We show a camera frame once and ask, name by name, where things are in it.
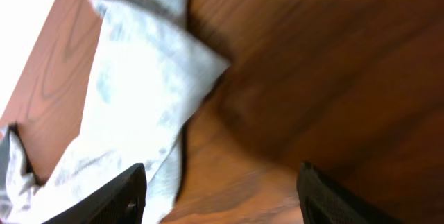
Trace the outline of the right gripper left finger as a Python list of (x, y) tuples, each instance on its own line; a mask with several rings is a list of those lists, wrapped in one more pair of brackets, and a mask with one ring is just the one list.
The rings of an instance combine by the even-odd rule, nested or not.
[(140, 224), (146, 205), (146, 190), (144, 165), (133, 164), (86, 199), (45, 224)]

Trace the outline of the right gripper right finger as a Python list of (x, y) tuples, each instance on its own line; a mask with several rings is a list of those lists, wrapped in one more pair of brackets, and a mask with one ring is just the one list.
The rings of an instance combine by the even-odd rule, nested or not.
[(300, 164), (297, 191), (308, 224), (371, 224), (400, 221), (354, 195), (309, 162)]

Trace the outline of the light blue t-shirt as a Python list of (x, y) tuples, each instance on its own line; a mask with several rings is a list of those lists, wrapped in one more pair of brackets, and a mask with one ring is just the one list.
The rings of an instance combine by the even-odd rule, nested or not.
[(181, 131), (229, 67), (187, 31), (188, 0), (89, 2), (103, 22), (79, 135), (40, 186), (19, 135), (3, 129), (3, 223), (43, 223), (138, 163), (142, 222), (159, 223), (182, 180)]

